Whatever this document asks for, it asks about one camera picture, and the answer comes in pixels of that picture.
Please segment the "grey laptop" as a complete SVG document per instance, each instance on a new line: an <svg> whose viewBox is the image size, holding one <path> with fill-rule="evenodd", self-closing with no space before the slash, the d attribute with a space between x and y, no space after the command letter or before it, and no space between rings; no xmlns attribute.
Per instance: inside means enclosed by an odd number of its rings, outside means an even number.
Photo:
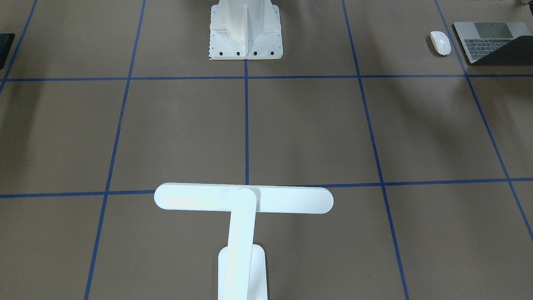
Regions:
<svg viewBox="0 0 533 300"><path fill-rule="evenodd" d="M453 28L469 65L533 64L532 32L523 22L455 22Z"/></svg>

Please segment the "black mouse pad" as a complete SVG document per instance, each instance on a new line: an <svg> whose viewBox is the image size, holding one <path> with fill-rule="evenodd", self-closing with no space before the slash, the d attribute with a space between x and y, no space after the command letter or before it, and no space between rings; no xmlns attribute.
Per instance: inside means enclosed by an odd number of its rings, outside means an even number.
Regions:
<svg viewBox="0 0 533 300"><path fill-rule="evenodd" d="M0 69L5 67L7 57L11 51L13 41L16 34L14 33L1 33L0 34Z"/></svg>

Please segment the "white desk lamp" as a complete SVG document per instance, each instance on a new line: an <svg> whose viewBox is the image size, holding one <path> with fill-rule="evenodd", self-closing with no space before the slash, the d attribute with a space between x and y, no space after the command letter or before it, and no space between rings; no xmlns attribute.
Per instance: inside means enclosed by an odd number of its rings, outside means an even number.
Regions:
<svg viewBox="0 0 533 300"><path fill-rule="evenodd" d="M266 254L254 243L257 213L324 214L334 205L321 187L163 183L154 201L164 210L229 212L228 244L218 254L219 300L268 299Z"/></svg>

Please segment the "white computer mouse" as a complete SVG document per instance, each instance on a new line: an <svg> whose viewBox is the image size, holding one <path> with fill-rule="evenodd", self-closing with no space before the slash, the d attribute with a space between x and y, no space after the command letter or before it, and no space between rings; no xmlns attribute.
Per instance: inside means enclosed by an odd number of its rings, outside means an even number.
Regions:
<svg viewBox="0 0 533 300"><path fill-rule="evenodd" d="M442 56L451 54L451 44L444 32L432 31L429 36L436 53Z"/></svg>

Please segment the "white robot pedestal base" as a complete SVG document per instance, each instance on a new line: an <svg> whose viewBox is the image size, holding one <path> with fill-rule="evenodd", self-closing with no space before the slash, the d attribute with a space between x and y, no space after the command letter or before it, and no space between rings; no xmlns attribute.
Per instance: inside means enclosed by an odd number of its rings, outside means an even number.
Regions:
<svg viewBox="0 0 533 300"><path fill-rule="evenodd" d="M211 60L276 60L284 54L279 7L270 0L220 0L211 6Z"/></svg>

